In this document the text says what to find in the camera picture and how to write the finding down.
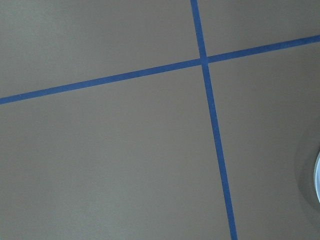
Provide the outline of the light blue plate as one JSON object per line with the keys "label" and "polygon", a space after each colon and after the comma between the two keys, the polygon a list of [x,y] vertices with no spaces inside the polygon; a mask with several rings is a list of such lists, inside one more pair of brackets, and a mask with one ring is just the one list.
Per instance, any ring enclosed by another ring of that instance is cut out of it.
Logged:
{"label": "light blue plate", "polygon": [[317,200],[320,202],[320,152],[318,153],[314,164],[313,183]]}

